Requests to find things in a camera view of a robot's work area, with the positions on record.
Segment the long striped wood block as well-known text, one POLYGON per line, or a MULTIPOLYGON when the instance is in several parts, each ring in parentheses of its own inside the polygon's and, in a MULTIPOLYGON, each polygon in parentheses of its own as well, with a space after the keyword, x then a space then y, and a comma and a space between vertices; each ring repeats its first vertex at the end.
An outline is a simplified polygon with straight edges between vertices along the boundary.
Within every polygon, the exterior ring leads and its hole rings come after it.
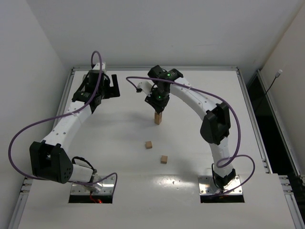
POLYGON ((156 119, 156 120, 161 120, 162 119, 162 113, 154 113, 154 118, 156 119))

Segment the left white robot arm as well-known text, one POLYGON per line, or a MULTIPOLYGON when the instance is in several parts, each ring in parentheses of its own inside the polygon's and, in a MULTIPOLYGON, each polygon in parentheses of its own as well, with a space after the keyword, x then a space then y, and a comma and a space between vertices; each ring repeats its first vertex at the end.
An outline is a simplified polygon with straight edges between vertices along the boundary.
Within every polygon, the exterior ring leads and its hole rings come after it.
POLYGON ((70 144, 80 129, 101 104, 103 99, 119 97, 117 75, 107 76, 103 71, 90 70, 73 94, 64 117, 40 142, 30 146, 32 173, 38 178, 65 184, 91 183, 96 169, 88 163, 76 164, 77 157, 69 157, 70 144))

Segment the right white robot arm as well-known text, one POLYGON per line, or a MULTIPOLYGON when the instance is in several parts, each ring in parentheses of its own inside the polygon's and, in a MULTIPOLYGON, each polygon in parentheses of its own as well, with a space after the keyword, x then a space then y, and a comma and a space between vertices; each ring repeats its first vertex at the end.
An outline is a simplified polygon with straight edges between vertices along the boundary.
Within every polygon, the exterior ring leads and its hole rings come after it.
POLYGON ((222 160, 226 163, 230 157, 228 148, 229 129, 231 127, 229 107, 226 103, 213 102, 199 92, 191 90, 191 84, 177 69, 165 71, 159 65, 153 67, 148 72, 148 76, 153 78, 154 85, 151 89, 146 87, 145 102, 151 105, 155 114, 163 112, 167 106, 170 95, 175 95, 190 108, 192 108, 202 120, 200 134, 209 143, 214 161, 213 178, 215 185, 224 187, 236 176, 232 165, 219 168, 216 163, 222 160))

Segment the long plain wood block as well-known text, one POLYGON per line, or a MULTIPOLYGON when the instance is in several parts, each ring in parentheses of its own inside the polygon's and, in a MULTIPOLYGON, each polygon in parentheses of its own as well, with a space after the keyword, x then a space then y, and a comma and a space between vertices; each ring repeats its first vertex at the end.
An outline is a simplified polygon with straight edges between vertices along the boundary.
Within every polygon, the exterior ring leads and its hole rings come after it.
POLYGON ((156 125, 160 125, 161 122, 162 122, 162 118, 161 118, 160 116, 156 116, 156 117, 154 118, 154 123, 155 123, 156 125))

